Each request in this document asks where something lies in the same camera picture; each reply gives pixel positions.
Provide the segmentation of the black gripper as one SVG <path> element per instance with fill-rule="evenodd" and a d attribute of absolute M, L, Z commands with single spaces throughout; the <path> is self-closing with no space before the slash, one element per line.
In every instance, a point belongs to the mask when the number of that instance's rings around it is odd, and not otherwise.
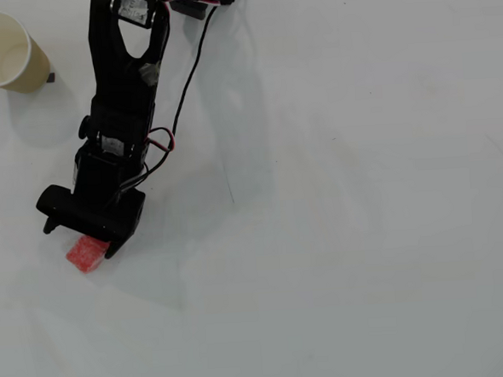
<path fill-rule="evenodd" d="M 77 200 L 112 198 L 133 183 L 142 180 L 147 171 L 146 156 L 149 144 L 128 148 L 127 156 L 105 151 L 95 140 L 86 141 L 75 155 L 75 176 L 72 197 Z M 49 216 L 43 226 L 43 232 L 49 235 L 59 227 L 59 218 Z M 112 258 L 123 246 L 123 242 L 111 241 L 104 254 L 105 259 Z"/>

